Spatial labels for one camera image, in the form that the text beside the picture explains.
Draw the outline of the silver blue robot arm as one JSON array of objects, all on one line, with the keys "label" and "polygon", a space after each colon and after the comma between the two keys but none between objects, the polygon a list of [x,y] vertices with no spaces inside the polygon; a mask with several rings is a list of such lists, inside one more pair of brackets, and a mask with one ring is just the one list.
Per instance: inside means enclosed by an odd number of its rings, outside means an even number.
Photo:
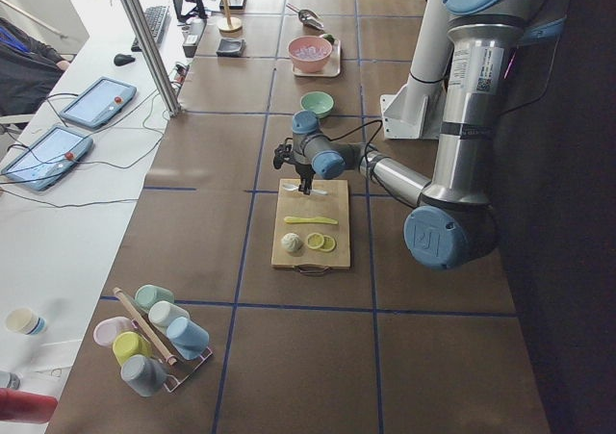
[{"label": "silver blue robot arm", "polygon": [[556,38],[569,0],[427,0],[407,82],[381,99],[389,139],[435,139],[434,171],[423,176],[369,142],[337,143],[317,117],[297,113],[273,164],[294,166],[309,193],[315,176],[355,169],[412,211],[405,243],[429,268],[457,268],[491,253],[497,226],[489,198],[494,126],[517,48]]}]

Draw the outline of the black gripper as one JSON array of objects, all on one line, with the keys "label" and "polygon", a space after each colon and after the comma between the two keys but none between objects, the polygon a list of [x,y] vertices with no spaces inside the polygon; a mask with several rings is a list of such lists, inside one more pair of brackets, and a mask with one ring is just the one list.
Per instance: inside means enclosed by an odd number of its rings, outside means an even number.
[{"label": "black gripper", "polygon": [[295,163],[295,171],[299,175],[300,186],[299,190],[306,195],[311,194],[312,181],[315,175],[315,171],[310,164]]}]

